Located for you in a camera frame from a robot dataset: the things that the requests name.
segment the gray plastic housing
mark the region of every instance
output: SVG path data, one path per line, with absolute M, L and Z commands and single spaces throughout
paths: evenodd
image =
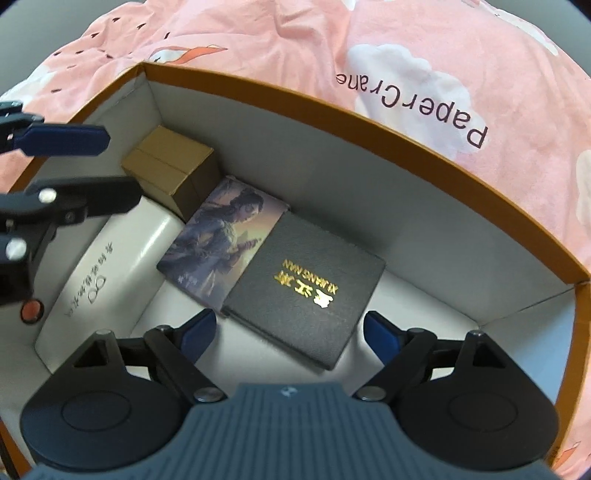
M 40 465 L 25 480 L 557 478 L 542 461 L 505 472 L 446 464 L 413 444 L 387 405 L 350 398 L 340 384 L 327 383 L 241 385 L 228 400 L 194 406 L 167 445 L 134 465 L 101 473 Z

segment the white case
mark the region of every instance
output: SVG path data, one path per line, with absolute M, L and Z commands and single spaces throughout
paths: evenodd
M 156 263 L 183 228 L 181 220 L 142 198 L 111 217 L 68 279 L 35 343 L 53 373 L 93 332 L 128 337 L 162 286 Z

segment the book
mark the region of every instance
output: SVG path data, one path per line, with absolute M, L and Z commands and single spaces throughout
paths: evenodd
M 375 255 L 285 212 L 222 311 L 332 370 L 384 268 Z
M 225 177 L 187 222 L 157 268 L 178 288 L 220 312 L 288 205 Z

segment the book with illustrated cover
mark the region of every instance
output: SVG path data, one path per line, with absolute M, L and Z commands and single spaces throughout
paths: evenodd
M 233 177 L 207 197 L 157 265 L 216 311 L 288 205 Z

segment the bedding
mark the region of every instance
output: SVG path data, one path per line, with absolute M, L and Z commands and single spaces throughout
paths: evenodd
M 144 60 L 245 76 L 372 118 L 490 184 L 591 268 L 591 79 L 537 27 L 484 1 L 128 3 L 0 98 L 68 121 Z M 29 161 L 4 155 L 2 191 Z M 588 379 L 556 465 L 565 479 L 591 466 L 590 402 Z

